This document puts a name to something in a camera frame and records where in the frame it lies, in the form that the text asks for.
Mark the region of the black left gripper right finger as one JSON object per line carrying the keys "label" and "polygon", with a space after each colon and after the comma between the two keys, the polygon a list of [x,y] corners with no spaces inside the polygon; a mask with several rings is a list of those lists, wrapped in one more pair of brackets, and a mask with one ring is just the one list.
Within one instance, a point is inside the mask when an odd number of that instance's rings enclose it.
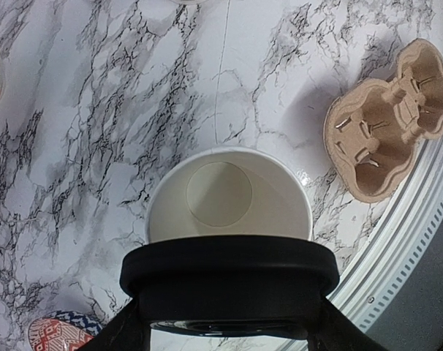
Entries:
{"label": "black left gripper right finger", "polygon": [[328,299],[321,300],[319,324],[308,332],[308,350],[367,350],[368,338]]}

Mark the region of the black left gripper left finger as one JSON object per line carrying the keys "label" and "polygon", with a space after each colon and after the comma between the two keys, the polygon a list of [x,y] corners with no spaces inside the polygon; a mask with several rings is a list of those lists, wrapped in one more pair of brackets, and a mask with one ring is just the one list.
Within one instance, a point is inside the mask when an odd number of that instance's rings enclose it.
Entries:
{"label": "black left gripper left finger", "polygon": [[132,299],[91,341],[86,350],[149,351],[151,348],[150,325],[140,318],[139,301]]}

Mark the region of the black paper coffee cup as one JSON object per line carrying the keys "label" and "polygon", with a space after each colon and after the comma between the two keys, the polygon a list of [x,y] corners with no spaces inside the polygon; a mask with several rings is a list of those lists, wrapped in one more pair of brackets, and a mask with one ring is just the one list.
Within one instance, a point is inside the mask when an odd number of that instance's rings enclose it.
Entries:
{"label": "black paper coffee cup", "polygon": [[277,158],[218,147],[183,160],[162,178],[145,232],[150,243],[209,235],[310,240],[312,212],[298,177]]}

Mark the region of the black plastic cup lid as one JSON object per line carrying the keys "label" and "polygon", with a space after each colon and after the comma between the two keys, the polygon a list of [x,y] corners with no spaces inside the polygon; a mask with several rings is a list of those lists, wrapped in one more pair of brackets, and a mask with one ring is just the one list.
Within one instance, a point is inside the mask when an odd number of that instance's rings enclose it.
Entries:
{"label": "black plastic cup lid", "polygon": [[143,321],[193,336],[299,338],[338,282],[326,247],[265,235],[148,244],[125,256],[120,275]]}

